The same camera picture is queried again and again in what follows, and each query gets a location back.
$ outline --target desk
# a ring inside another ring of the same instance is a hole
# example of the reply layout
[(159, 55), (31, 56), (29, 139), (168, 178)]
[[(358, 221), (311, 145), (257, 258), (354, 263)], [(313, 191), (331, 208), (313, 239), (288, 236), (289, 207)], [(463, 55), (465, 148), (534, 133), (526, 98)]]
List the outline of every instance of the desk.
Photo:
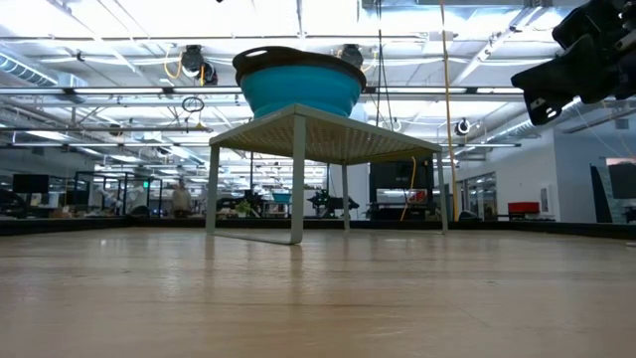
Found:
[[(343, 202), (349, 202), (347, 166), (375, 161), (391, 161), (411, 156), (437, 154), (441, 168), (441, 147), (401, 133), (375, 127), (340, 115), (327, 113), (306, 105), (293, 104), (270, 115), (228, 130), (210, 139), (209, 188), (219, 184), (219, 155), (221, 148), (253, 151), (293, 158), (292, 203), (304, 201), (305, 159), (342, 166)], [(443, 170), (437, 171), (443, 183)], [(440, 185), (441, 196), (445, 188)], [(208, 203), (217, 202), (217, 190), (208, 190)], [(448, 229), (446, 203), (442, 200), (443, 233)], [(216, 233), (216, 208), (208, 211), (206, 231), (238, 239), (294, 245), (302, 242), (303, 206), (291, 208), (291, 233), (288, 240), (248, 238)], [(344, 209), (345, 230), (350, 229), (349, 207)]]

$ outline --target white table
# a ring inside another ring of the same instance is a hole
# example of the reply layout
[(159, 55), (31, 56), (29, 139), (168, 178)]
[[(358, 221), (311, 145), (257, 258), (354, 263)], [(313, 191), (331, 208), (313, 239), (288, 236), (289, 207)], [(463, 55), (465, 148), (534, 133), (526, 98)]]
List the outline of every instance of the white table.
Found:
[[(216, 231), (217, 187), (219, 184), (219, 155), (221, 148), (253, 151), (293, 158), (291, 202), (302, 203), (304, 192), (305, 159), (342, 165), (343, 203), (349, 203), (347, 166), (377, 161), (406, 159), (411, 156), (437, 156), (437, 167), (442, 168), (441, 147), (408, 135), (395, 133), (366, 123), (293, 104), (270, 115), (228, 130), (210, 139), (210, 179), (206, 231), (218, 235), (276, 244), (294, 245), (302, 242), (303, 206), (291, 207), (291, 235), (287, 240), (241, 237)], [(446, 192), (443, 170), (437, 170), (442, 214), (442, 233), (448, 230)], [(345, 230), (350, 229), (349, 206), (344, 205)]]

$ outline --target red box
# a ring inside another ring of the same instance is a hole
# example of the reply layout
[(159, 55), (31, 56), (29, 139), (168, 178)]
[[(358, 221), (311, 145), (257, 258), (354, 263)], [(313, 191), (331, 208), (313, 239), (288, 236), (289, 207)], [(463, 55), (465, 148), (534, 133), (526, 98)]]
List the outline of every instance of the red box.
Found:
[(508, 214), (538, 214), (539, 202), (508, 203)]

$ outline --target table leg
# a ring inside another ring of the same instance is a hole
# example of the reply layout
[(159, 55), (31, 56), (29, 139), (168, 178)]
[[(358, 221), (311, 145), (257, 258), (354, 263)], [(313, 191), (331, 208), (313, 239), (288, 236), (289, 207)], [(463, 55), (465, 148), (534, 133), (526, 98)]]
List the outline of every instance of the table leg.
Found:
[(217, 226), (217, 188), (219, 186), (219, 156), (221, 147), (214, 145), (210, 150), (210, 177), (208, 178), (208, 211), (206, 212), (206, 233), (213, 235)]
[(444, 166), (441, 161), (441, 153), (435, 153), (437, 157), (437, 182), (439, 184), (439, 202), (441, 203), (441, 233), (448, 233), (448, 209), (446, 209), (446, 186), (444, 184)]
[(347, 165), (342, 165), (342, 208), (345, 216), (345, 231), (349, 231), (349, 180), (347, 179)]
[(303, 201), (305, 192), (305, 148), (307, 144), (307, 119), (294, 116), (293, 181), (291, 189), (291, 240), (300, 244), (303, 231)]

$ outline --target wooden floor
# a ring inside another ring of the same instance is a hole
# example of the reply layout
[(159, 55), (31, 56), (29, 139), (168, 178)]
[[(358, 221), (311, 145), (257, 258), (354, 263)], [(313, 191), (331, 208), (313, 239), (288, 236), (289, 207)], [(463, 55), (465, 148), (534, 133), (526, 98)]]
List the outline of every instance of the wooden floor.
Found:
[(0, 238), (0, 357), (636, 356), (636, 250), (525, 233)]

